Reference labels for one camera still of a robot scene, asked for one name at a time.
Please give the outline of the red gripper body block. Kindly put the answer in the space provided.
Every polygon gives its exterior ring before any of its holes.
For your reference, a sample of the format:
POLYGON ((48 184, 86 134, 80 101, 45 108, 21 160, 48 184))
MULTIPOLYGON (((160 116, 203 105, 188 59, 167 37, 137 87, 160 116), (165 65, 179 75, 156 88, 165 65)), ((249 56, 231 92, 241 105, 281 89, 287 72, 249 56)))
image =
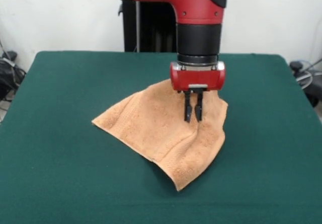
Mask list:
POLYGON ((170 64, 170 78, 175 91, 221 90, 225 75, 225 64, 222 61, 210 66, 187 66, 175 61, 170 64))

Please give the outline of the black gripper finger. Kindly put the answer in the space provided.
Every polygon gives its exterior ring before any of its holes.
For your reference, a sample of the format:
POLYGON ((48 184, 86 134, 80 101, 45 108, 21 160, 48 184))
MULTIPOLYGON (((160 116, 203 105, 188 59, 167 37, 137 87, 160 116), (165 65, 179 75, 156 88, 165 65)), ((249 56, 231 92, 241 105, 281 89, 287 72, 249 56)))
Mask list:
POLYGON ((195 115, 198 122, 202 120, 203 91, 197 91, 197 103, 195 106, 195 115))
POLYGON ((184 121, 190 122, 191 121, 191 115, 192 115, 192 106, 191 106, 191 103, 190 103, 191 92, 190 91, 184 91, 184 96, 185 96, 184 121))

